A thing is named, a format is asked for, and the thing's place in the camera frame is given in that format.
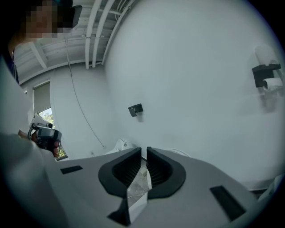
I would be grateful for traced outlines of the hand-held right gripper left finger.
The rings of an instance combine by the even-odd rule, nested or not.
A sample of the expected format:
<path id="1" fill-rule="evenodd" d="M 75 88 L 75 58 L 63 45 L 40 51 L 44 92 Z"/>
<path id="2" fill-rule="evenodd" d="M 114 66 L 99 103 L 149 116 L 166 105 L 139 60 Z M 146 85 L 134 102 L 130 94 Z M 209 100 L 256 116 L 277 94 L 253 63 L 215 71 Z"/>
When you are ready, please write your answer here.
<path id="1" fill-rule="evenodd" d="M 141 167 L 141 148 L 78 160 L 48 160 L 48 177 L 68 228 L 128 228 L 127 189 Z"/>

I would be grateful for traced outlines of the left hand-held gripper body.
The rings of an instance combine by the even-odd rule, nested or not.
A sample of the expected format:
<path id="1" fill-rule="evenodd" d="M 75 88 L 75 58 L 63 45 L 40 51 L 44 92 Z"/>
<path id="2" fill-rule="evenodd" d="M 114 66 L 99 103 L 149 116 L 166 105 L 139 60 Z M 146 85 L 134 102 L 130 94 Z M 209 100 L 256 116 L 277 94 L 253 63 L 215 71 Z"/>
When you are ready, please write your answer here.
<path id="1" fill-rule="evenodd" d="M 29 126 L 28 139 L 36 138 L 36 144 L 44 150 L 54 152 L 61 147 L 62 133 L 53 129 L 53 124 L 35 113 Z"/>

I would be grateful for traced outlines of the person's left hand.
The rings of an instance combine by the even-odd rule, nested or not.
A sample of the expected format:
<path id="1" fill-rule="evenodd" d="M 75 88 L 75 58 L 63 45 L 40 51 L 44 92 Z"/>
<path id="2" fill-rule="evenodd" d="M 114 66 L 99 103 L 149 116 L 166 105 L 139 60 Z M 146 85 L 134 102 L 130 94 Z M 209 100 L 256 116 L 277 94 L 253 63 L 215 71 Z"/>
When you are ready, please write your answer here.
<path id="1" fill-rule="evenodd" d="M 56 159 L 59 157 L 60 146 L 61 146 L 61 142 L 56 141 L 56 142 L 54 143 L 53 156 L 54 156 L 54 158 L 56 158 Z"/>

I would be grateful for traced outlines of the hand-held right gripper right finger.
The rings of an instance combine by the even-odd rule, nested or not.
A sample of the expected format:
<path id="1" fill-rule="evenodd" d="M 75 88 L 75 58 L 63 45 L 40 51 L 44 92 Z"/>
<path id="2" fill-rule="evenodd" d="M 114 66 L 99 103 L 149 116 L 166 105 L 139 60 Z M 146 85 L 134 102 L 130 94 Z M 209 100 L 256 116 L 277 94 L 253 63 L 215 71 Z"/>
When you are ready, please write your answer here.
<path id="1" fill-rule="evenodd" d="M 152 189 L 135 228 L 221 228 L 257 205 L 255 196 L 217 167 L 149 147 Z"/>

